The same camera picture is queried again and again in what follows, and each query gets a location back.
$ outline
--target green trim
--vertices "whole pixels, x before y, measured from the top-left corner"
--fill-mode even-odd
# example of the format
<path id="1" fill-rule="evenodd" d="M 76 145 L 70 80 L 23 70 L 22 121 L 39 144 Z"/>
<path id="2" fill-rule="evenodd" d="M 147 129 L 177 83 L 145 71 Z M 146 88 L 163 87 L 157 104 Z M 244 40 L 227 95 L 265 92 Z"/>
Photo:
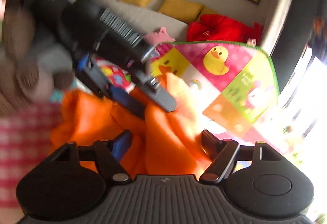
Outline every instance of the green trim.
<path id="1" fill-rule="evenodd" d="M 274 78 L 274 84 L 275 84 L 275 90 L 276 90 L 276 95 L 277 97 L 280 95 L 280 92 L 279 92 L 279 86 L 278 86 L 278 81 L 277 81 L 277 76 L 276 76 L 276 71 L 275 71 L 275 67 L 274 67 L 274 64 L 272 62 L 272 59 L 271 57 L 264 51 L 262 50 L 259 46 L 255 46 L 255 47 L 252 47 L 252 46 L 249 46 L 243 42 L 227 42 L 227 41 L 200 41 L 200 42 L 163 42 L 163 43 L 171 43 L 171 44 L 193 44 L 193 43 L 213 43 L 213 42 L 216 42 L 216 43 L 229 43 L 229 44 L 234 44 L 234 45 L 240 45 L 240 46 L 243 46 L 243 47 L 247 47 L 247 48 L 252 48 L 252 49 L 255 49 L 255 50 L 258 50 L 262 53 L 264 53 L 264 55 L 266 55 L 268 61 L 269 61 L 269 64 L 270 64 L 270 68 L 272 70 L 272 75 L 273 75 L 273 78 Z"/>

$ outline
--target pink toy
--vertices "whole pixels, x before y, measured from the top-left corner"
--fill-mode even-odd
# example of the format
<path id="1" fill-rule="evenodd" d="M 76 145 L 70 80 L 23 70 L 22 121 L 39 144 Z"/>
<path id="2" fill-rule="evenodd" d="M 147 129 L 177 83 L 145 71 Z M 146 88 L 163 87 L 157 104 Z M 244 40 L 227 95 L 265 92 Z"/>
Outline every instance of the pink toy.
<path id="1" fill-rule="evenodd" d="M 162 42 L 174 42 L 175 39 L 169 37 L 165 27 L 161 27 L 158 32 L 150 32 L 143 37 L 149 44 L 155 46 Z"/>

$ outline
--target black panel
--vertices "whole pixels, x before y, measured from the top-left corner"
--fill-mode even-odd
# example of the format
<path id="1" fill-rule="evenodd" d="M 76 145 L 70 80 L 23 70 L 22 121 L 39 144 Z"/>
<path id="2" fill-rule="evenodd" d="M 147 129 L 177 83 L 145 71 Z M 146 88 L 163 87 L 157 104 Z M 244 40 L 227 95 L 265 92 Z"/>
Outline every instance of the black panel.
<path id="1" fill-rule="evenodd" d="M 272 53 L 280 91 L 290 79 L 308 41 L 313 21 L 316 17 L 319 0 L 293 0 Z"/>
<path id="2" fill-rule="evenodd" d="M 224 190 L 236 206 L 265 219 L 305 213 L 314 197 L 309 178 L 263 142 L 255 144 L 251 166 L 229 176 Z"/>

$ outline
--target ribbed rubber grip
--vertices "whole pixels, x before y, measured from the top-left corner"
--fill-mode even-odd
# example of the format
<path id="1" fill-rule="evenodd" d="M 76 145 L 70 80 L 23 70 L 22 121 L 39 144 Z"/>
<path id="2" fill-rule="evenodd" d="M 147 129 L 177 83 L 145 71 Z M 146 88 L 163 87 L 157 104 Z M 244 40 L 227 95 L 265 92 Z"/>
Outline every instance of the ribbed rubber grip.
<path id="1" fill-rule="evenodd" d="M 225 198 L 220 188 L 198 183 L 194 176 L 137 176 L 115 186 L 93 211 L 63 222 L 25 217 L 21 224 L 311 224 L 303 215 L 263 220 L 246 215 Z"/>
<path id="2" fill-rule="evenodd" d="M 124 22 L 119 16 L 111 12 L 109 9 L 104 11 L 100 20 L 132 45 L 134 45 L 141 37 L 137 32 L 133 31 L 133 29 L 126 22 Z"/>

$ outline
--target metal screw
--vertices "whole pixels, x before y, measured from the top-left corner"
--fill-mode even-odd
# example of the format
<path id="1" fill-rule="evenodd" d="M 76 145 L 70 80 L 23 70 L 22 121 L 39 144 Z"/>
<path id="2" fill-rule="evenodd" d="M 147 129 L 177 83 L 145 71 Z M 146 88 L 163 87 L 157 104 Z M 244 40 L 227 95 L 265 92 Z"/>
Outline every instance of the metal screw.
<path id="1" fill-rule="evenodd" d="M 204 180 L 206 182 L 215 182 L 219 179 L 219 176 L 214 173 L 206 173 L 206 174 L 202 175 L 201 178 L 202 178 L 202 180 Z"/>
<path id="2" fill-rule="evenodd" d="M 151 86 L 154 86 L 154 85 L 157 84 L 157 83 L 158 83 L 157 78 L 153 78 L 153 79 L 151 79 L 151 81 L 150 81 Z"/>
<path id="3" fill-rule="evenodd" d="M 133 59 L 130 60 L 130 61 L 127 63 L 127 66 L 126 66 L 126 67 L 130 68 L 134 62 L 135 62 L 135 61 L 134 61 Z"/>
<path id="4" fill-rule="evenodd" d="M 157 78 L 153 78 L 150 80 L 150 85 L 153 87 L 153 89 L 157 89 L 159 87 L 159 81 Z"/>
<path id="5" fill-rule="evenodd" d="M 95 45 L 95 50 L 98 51 L 100 48 L 101 42 L 97 42 L 97 44 Z"/>
<path id="6" fill-rule="evenodd" d="M 116 182 L 125 182 L 129 179 L 129 176 L 125 173 L 116 173 L 112 176 L 112 179 Z"/>

